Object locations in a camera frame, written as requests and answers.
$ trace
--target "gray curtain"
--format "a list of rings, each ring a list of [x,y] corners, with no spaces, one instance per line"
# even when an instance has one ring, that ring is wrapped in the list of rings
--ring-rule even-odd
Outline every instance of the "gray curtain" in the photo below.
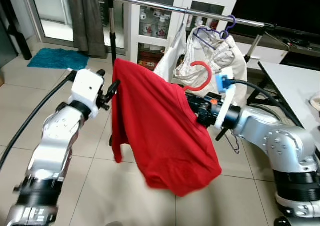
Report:
[[[69,0],[73,45],[93,58],[107,58],[99,0]]]

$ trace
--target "white table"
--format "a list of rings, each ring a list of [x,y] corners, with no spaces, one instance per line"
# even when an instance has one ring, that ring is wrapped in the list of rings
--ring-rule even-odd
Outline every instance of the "white table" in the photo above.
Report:
[[[309,103],[320,91],[320,71],[269,62],[260,62],[259,66],[304,129],[312,134],[320,151],[319,112]]]

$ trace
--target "red t-shirt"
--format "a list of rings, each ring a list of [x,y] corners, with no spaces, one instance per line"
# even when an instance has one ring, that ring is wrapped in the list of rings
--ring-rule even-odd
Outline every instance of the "red t-shirt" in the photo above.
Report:
[[[117,59],[113,81],[112,149],[122,161],[130,144],[137,166],[151,188],[182,197],[206,187],[222,172],[207,129],[197,123],[185,93],[148,69]]]

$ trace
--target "blue bath mat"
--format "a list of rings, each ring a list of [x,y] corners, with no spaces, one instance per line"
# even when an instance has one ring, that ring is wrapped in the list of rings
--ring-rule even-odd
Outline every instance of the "blue bath mat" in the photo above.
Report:
[[[28,67],[82,70],[86,68],[88,60],[88,56],[77,51],[43,48],[33,57]]]

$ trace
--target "clothing rack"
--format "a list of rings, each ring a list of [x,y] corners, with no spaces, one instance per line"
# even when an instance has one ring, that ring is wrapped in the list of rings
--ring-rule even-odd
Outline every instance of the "clothing rack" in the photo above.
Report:
[[[166,4],[156,3],[156,2],[148,2],[143,0],[116,0],[121,1],[124,3],[134,4],[134,5],[140,5],[140,6],[148,6],[159,10],[166,10],[171,12],[177,12],[181,14],[186,15],[193,15],[193,16],[201,16],[203,18],[209,18],[209,19],[215,19],[219,21],[226,21],[233,23],[234,19],[228,16],[223,16],[219,14],[214,13],[207,13],[207,12],[201,12],[196,11],[192,9],[182,8],[182,7],[174,7],[169,6]],[[116,60],[116,30],[115,30],[115,15],[114,15],[114,0],[107,0],[108,8],[109,8],[109,20],[110,20],[110,41],[111,41],[111,54],[112,54],[112,63],[115,63]],[[246,25],[254,28],[260,28],[258,35],[256,36],[255,40],[253,41],[248,53],[245,55],[244,59],[246,62],[248,62],[251,58],[252,53],[254,52],[255,48],[259,44],[260,40],[262,39],[263,35],[265,34],[266,30],[274,30],[275,25],[270,23],[263,23],[263,22],[256,22],[241,18],[235,19],[236,23],[239,25]]]

